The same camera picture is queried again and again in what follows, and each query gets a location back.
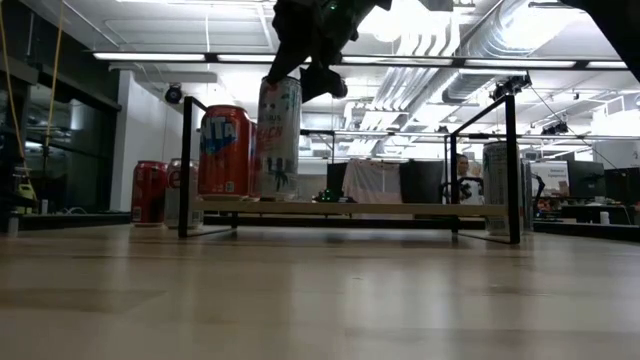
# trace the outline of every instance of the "wooden plank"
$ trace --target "wooden plank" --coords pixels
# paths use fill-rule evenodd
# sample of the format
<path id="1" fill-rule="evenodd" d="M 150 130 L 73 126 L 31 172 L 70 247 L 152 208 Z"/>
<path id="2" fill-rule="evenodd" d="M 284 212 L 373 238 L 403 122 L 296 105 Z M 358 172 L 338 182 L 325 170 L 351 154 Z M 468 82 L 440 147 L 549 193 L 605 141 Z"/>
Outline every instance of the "wooden plank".
<path id="1" fill-rule="evenodd" d="M 196 201 L 194 210 L 264 214 L 408 214 L 506 216 L 506 206 L 441 204 L 342 204 L 296 202 Z"/>

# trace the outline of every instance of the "ceiling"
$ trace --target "ceiling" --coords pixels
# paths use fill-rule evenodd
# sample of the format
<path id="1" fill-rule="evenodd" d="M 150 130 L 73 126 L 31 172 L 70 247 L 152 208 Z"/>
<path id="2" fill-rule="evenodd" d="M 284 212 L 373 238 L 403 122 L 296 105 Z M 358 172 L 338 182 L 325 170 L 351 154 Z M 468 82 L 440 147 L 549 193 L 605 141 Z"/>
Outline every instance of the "ceiling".
<path id="1" fill-rule="evenodd" d="M 59 8 L 53 0 L 22 0 L 49 21 L 57 23 Z M 65 31 L 92 50 L 158 51 L 158 52 L 234 52 L 275 53 L 278 38 L 271 28 L 272 4 L 259 1 L 217 1 L 214 5 L 171 5 L 167 0 L 64 0 Z M 458 15 L 460 32 L 464 34 L 496 3 L 497 0 L 476 0 L 473 12 Z M 395 54 L 400 41 L 379 41 L 374 34 L 362 33 L 357 42 L 349 42 L 344 54 Z M 576 20 L 533 53 L 544 58 L 603 58 L 618 59 L 616 52 L 586 14 Z M 257 92 L 261 78 L 267 73 L 265 65 L 228 64 L 162 64 L 148 67 L 160 72 L 215 72 L 230 95 L 252 116 L 257 112 Z M 322 96 L 304 105 L 309 113 L 342 114 L 353 99 L 374 97 L 383 83 L 388 69 L 380 67 L 339 67 L 346 78 L 350 95 L 334 100 Z M 576 106 L 590 97 L 609 91 L 637 89 L 640 86 L 628 72 L 532 71 L 532 82 L 539 94 L 554 111 L 567 111 L 574 124 L 588 124 L 594 106 Z M 574 100 L 573 94 L 581 93 Z M 470 101 L 478 106 L 465 106 L 442 119 L 455 128 L 487 103 L 488 92 L 478 92 Z M 548 117 L 551 113 L 533 93 L 523 94 L 526 101 L 518 106 L 518 122 L 527 126 Z M 475 130 L 500 124 L 500 110 L 487 116 Z"/>

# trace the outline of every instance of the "black metal frame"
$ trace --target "black metal frame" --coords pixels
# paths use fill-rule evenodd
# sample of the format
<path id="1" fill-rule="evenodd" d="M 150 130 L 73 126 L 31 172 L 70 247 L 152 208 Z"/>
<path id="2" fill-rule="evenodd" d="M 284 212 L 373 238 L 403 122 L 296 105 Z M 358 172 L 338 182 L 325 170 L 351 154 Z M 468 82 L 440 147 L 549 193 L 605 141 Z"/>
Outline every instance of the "black metal frame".
<path id="1" fill-rule="evenodd" d="M 461 132 L 482 119 L 493 110 L 505 105 L 505 124 L 507 127 L 506 143 L 507 143 L 507 214 L 509 217 L 509 244 L 520 243 L 520 205 L 518 193 L 518 167 L 520 154 L 518 153 L 518 136 L 516 134 L 516 100 L 514 95 L 505 95 L 496 100 L 493 104 L 489 105 L 486 109 L 482 110 L 476 116 L 460 126 L 456 131 L 449 135 L 451 139 L 451 145 L 449 147 L 449 161 L 450 161 L 450 177 L 451 177 L 451 203 L 460 203 L 460 188 L 457 181 L 457 140 Z M 445 139 L 445 154 L 447 150 L 447 140 Z M 455 234 L 458 232 L 457 222 L 454 222 L 454 226 L 451 231 Z"/>
<path id="2" fill-rule="evenodd" d="M 448 137 L 444 138 L 444 146 L 445 146 L 445 164 L 447 160 L 450 161 L 450 173 L 445 171 L 445 177 L 447 182 L 449 179 L 457 179 L 456 167 L 456 148 L 457 148 L 457 139 L 460 137 L 461 132 L 469 127 L 471 124 L 475 123 L 482 117 L 489 114 L 491 111 L 496 109 L 497 107 L 505 104 L 506 107 L 506 118 L 505 122 L 507 124 L 507 148 L 508 148 L 508 156 L 507 163 L 509 164 L 509 181 L 507 183 L 508 187 L 508 215 L 509 215 L 509 230 L 510 230 L 510 244 L 519 244 L 520 243 L 520 223 L 519 223 L 519 203 L 518 203 L 518 159 L 519 154 L 517 151 L 517 136 L 516 136 L 516 111 L 515 111 L 515 97 L 513 95 L 507 95 L 500 99 L 498 99 L 495 103 L 491 104 L 485 110 L 481 111 L 478 115 L 474 116 L 471 120 L 464 123 L 459 129 L 454 131 Z M 184 99 L 184 120 L 182 124 L 182 155 L 181 155 L 181 167 L 180 167 L 180 209 L 179 209 L 179 221 L 178 221 L 178 236 L 180 238 L 187 238 L 190 236 L 201 236 L 212 233 L 219 233 L 221 230 L 209 231 L 209 232 L 195 232 L 193 234 L 189 234 L 187 228 L 187 222 L 189 217 L 189 182 L 191 172 L 189 170 L 189 162 L 191 160 L 191 135 L 192 135 L 192 127 L 193 127 L 193 107 L 197 106 L 203 111 L 207 110 L 207 107 L 202 104 L 200 101 L 195 99 L 192 96 L 187 96 Z M 320 133 L 326 134 L 334 137 L 333 143 L 335 146 L 335 133 L 333 131 L 310 131 L 310 130 L 301 130 L 301 135 L 310 135 L 311 133 Z M 447 157 L 447 143 L 448 138 L 450 138 L 450 148 L 449 148 L 449 156 Z M 451 181 L 451 203 L 459 204 L 460 203 L 460 193 L 459 193 L 459 184 L 457 181 Z M 239 223 L 250 224 L 251 221 L 248 219 L 244 219 L 240 221 L 238 218 L 238 213 L 234 212 L 230 214 L 231 217 L 229 221 L 222 221 L 221 223 L 227 224 L 231 226 L 231 229 L 236 229 Z M 460 229 L 460 219 L 457 216 L 451 217 L 450 227 L 452 233 L 455 235 L 458 233 Z"/>

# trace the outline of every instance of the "security camera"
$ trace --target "security camera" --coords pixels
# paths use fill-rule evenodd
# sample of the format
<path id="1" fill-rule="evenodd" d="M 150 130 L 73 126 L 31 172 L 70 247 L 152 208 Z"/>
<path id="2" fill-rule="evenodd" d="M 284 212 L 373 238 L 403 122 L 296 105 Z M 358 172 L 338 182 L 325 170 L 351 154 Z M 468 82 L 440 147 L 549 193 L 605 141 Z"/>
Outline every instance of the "security camera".
<path id="1" fill-rule="evenodd" d="M 170 84 L 169 90 L 164 94 L 164 99 L 169 104 L 179 104 L 182 100 L 182 90 L 180 88 L 182 84 Z"/>

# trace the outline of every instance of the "glass wall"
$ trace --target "glass wall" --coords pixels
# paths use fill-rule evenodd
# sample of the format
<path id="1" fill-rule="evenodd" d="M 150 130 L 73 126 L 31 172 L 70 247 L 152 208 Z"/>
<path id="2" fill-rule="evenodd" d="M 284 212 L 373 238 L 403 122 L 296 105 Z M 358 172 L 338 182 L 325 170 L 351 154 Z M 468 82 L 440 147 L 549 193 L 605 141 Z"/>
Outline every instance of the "glass wall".
<path id="1" fill-rule="evenodd" d="M 76 99 L 56 94 L 49 156 L 45 161 L 51 89 L 31 87 L 27 109 L 27 166 L 39 199 L 50 212 L 75 209 L 94 213 L 109 208 L 115 118 Z"/>

